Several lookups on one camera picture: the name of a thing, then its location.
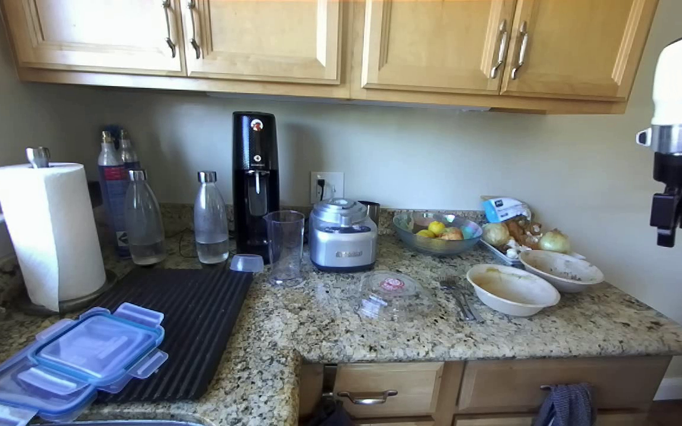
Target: bottle cap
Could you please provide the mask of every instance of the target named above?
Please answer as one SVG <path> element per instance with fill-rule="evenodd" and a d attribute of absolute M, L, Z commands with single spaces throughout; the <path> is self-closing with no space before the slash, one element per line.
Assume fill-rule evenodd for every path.
<path fill-rule="evenodd" d="M 114 140 L 112 140 L 112 133 L 104 130 L 102 132 L 102 143 L 114 143 Z"/>
<path fill-rule="evenodd" d="M 216 182 L 217 173 L 212 172 L 212 170 L 202 170 L 201 172 L 198 172 L 198 178 L 200 179 L 200 183 Z"/>
<path fill-rule="evenodd" d="M 25 156 L 33 168 L 49 167 L 49 148 L 46 146 L 31 146 L 25 149 Z"/>
<path fill-rule="evenodd" d="M 146 180 L 146 170 L 143 168 L 128 170 L 128 177 L 132 182 Z"/>

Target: drawer handle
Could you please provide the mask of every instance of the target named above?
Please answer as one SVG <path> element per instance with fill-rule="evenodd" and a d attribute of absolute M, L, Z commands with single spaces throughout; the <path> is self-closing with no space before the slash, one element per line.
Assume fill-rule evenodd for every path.
<path fill-rule="evenodd" d="M 194 16 L 194 9 L 197 7 L 197 3 L 194 0 L 189 0 L 189 12 L 191 13 L 191 47 L 194 48 L 194 52 L 197 54 L 197 59 L 201 57 L 201 49 L 198 47 L 197 43 L 197 17 Z"/>
<path fill-rule="evenodd" d="M 170 8 L 170 0 L 162 0 L 162 9 L 165 11 L 165 24 L 168 25 L 168 36 L 165 37 L 165 42 L 170 48 L 170 54 L 175 57 L 175 43 L 173 43 L 172 38 L 170 38 L 170 16 L 168 14 L 168 9 Z"/>
<path fill-rule="evenodd" d="M 517 80 L 517 71 L 520 70 L 520 67 L 522 67 L 525 64 L 525 52 L 527 51 L 528 48 L 528 38 L 530 38 L 530 35 L 528 34 L 528 22 L 523 21 L 523 24 L 520 25 L 520 36 L 522 36 L 523 41 L 520 42 L 520 52 L 517 54 L 517 65 L 512 68 L 512 73 L 511 77 L 512 80 Z"/>
<path fill-rule="evenodd" d="M 341 391 L 337 393 L 338 396 L 344 398 L 349 398 L 349 401 L 352 401 L 352 404 L 357 404 L 357 405 L 376 405 L 376 404 L 384 404 L 389 396 L 396 396 L 398 395 L 398 391 L 389 389 L 389 390 L 384 390 L 382 392 L 357 392 L 357 393 L 351 393 L 349 391 Z"/>
<path fill-rule="evenodd" d="M 498 68 L 504 65 L 504 60 L 507 59 L 507 20 L 501 21 L 498 25 L 498 33 L 501 35 L 501 41 L 498 44 L 498 55 L 496 56 L 496 63 L 491 67 L 491 78 L 495 79 L 498 76 Z"/>

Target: lemon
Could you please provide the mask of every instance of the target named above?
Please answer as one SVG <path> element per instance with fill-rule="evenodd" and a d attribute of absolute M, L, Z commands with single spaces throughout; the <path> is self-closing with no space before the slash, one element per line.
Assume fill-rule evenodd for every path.
<path fill-rule="evenodd" d="M 415 235 L 419 235 L 420 237 L 425 237 L 425 238 L 436 238 L 436 234 L 434 234 L 433 232 L 430 232 L 430 230 L 427 230 L 427 229 L 419 230 L 417 232 L 417 234 L 415 234 Z"/>
<path fill-rule="evenodd" d="M 446 229 L 446 225 L 442 224 L 439 221 L 432 221 L 428 225 L 428 230 L 430 230 L 430 232 L 433 232 L 433 234 L 436 236 L 441 235 L 441 232 L 443 232 L 444 229 Z"/>

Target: dish drying mat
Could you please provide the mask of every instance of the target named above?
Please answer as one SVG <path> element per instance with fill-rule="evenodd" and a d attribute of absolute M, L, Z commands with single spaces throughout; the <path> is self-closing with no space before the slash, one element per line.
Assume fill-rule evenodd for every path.
<path fill-rule="evenodd" d="M 160 350 L 170 356 L 146 380 L 131 380 L 97 402 L 197 399 L 212 381 L 239 316 L 252 274 L 208 269 L 134 269 L 94 306 L 115 310 L 131 302 L 165 314 Z"/>

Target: kitchen counter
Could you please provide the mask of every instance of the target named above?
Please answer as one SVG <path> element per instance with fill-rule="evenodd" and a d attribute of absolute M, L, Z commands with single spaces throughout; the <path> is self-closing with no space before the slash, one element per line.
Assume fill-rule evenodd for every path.
<path fill-rule="evenodd" d="M 184 235 L 184 254 L 191 235 Z M 161 267 L 200 267 L 181 256 L 179 239 L 168 239 Z M 379 239 L 376 269 L 398 270 L 436 297 L 427 317 L 395 323 L 372 321 L 354 311 L 362 273 L 323 273 L 305 253 L 304 283 L 272 288 L 266 273 L 255 276 L 208 393 L 198 401 L 93 405 L 81 419 L 172 418 L 208 425 L 294 425 L 298 415 L 298 370 L 312 362 L 447 361 L 559 357 L 682 355 L 682 326 L 609 284 L 563 294 L 560 303 L 530 318 L 495 312 L 475 296 L 485 322 L 465 323 L 435 279 L 465 276 L 477 263 L 493 263 L 477 247 L 462 256 L 433 258 L 405 248 L 393 235 Z M 106 257 L 119 276 L 130 262 Z M 0 363 L 59 318 L 11 313 L 0 321 Z"/>

